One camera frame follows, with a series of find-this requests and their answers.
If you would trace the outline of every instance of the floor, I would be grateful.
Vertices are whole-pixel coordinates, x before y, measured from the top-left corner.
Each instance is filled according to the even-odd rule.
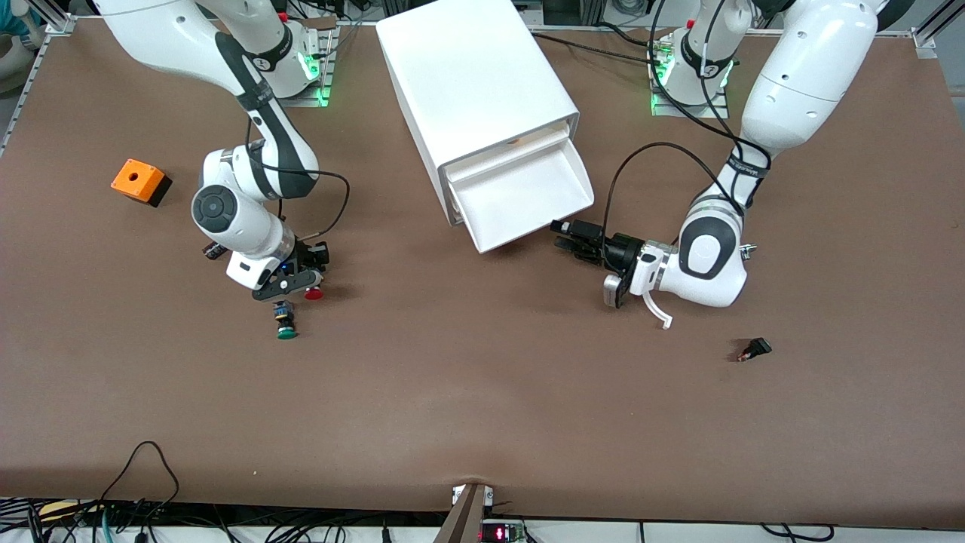
[[[644,523],[633,522],[574,522],[527,521],[527,530],[537,543],[782,543],[786,538],[770,535],[759,525]],[[828,534],[827,528],[795,527],[795,533],[811,537]],[[392,528],[392,543],[432,543],[438,528]],[[218,528],[159,528],[155,530],[157,543],[224,543],[225,533]],[[240,543],[259,543],[271,532],[271,527],[232,529]],[[134,543],[136,529],[113,534],[116,543]],[[310,541],[325,542],[325,529],[309,533]],[[51,543],[61,543],[62,535],[55,532]],[[89,529],[76,533],[76,543],[90,543]],[[98,534],[97,541],[103,541]],[[31,543],[27,529],[0,535],[0,543]],[[339,543],[382,543],[380,527],[350,527]],[[965,543],[965,532],[909,529],[836,529],[833,543]]]

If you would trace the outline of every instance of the orange box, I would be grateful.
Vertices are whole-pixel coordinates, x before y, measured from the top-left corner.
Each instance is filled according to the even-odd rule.
[[[164,172],[133,158],[128,158],[118,172],[111,188],[143,204],[157,207],[171,187],[171,179]]]

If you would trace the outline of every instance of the brown table surface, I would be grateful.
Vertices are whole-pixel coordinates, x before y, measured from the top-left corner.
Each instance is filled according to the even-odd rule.
[[[735,126],[773,43],[741,46]],[[583,218],[644,143],[723,163],[725,138],[650,117],[641,65],[540,45],[582,115]],[[740,299],[658,294],[669,331],[640,300],[604,306],[605,273],[548,231],[478,254],[447,226],[373,29],[341,53],[331,105],[290,116],[352,197],[326,296],[284,342],[189,214],[204,155],[242,141],[234,100],[138,65],[100,21],[52,41],[0,160],[0,496],[99,496],[152,439],[180,500],[445,509],[479,480],[531,516],[965,528],[965,137],[910,40],[875,41],[827,125],[777,159]],[[128,157],[174,179],[159,209],[109,187]],[[668,242],[705,184],[648,152],[612,226]],[[285,212],[312,231],[341,198],[324,182]],[[756,336],[774,352],[734,363]],[[169,484],[145,454],[112,497]]]

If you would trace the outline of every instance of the metal frame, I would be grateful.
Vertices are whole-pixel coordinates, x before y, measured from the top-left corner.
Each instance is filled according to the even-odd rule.
[[[335,76],[335,65],[339,56],[339,51],[333,51],[333,49],[339,46],[342,27],[343,25],[337,24],[331,30],[317,31],[317,47],[314,47],[310,52],[325,55],[318,66],[318,79],[297,95],[278,99],[278,102],[284,107],[326,107],[328,105],[332,91],[332,80]]]
[[[948,0],[924,18],[922,24],[912,29],[915,45],[928,43],[949,27],[952,21],[965,12],[965,0]]]
[[[76,19],[53,0],[26,0],[27,4],[47,21],[47,34],[69,34]]]
[[[31,67],[30,73],[27,74],[27,81],[23,84],[23,90],[20,92],[20,98],[16,101],[16,106],[14,107],[14,115],[10,118],[10,123],[7,124],[7,131],[4,132],[3,139],[0,140],[0,157],[2,157],[4,151],[7,150],[7,143],[10,142],[10,136],[14,133],[16,120],[20,118],[20,113],[23,111],[23,104],[27,102],[27,94],[30,92],[30,88],[34,86],[34,79],[37,78],[37,72],[41,69],[43,55],[45,55],[47,52],[47,46],[50,45],[51,38],[52,37],[50,35],[43,37],[43,44],[37,51],[37,58],[34,59],[34,66]]]
[[[433,543],[479,543],[480,526],[483,524],[483,513],[486,507],[486,494],[492,503],[492,489],[484,485],[472,483],[465,485],[462,490],[454,490],[458,495],[455,506],[446,515],[446,522],[442,524]]]

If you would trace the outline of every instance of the robotic arm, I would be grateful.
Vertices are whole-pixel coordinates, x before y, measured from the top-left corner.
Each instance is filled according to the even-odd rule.
[[[693,27],[673,33],[661,78],[671,98],[704,104],[705,96],[717,93],[750,28],[751,1],[703,0]],[[765,11],[774,10],[773,2],[753,1],[769,4],[760,6]],[[786,8],[784,33],[751,90],[741,122],[740,138],[767,155],[737,143],[718,183],[691,203],[678,244],[623,234],[605,238],[599,226],[583,221],[552,225],[568,236],[558,239],[557,246],[616,272],[603,284],[609,305],[620,307],[626,292],[641,296],[667,329],[672,317],[656,306],[652,290],[712,307],[733,303],[747,280],[744,261],[756,248],[741,244],[744,214],[768,173],[770,158],[808,141],[834,111],[868,53],[877,31],[876,14],[886,2],[796,0]]]
[[[307,247],[263,203],[300,198],[315,186],[317,159],[276,93],[290,96],[314,78],[302,64],[308,31],[283,25],[268,0],[199,2],[232,30],[218,31],[193,0],[96,0],[114,37],[138,62],[207,81],[232,93],[263,136],[205,158],[192,216],[213,241],[234,251],[228,276],[264,300],[314,287],[327,264],[323,243]],[[297,281],[266,283],[294,256]]]

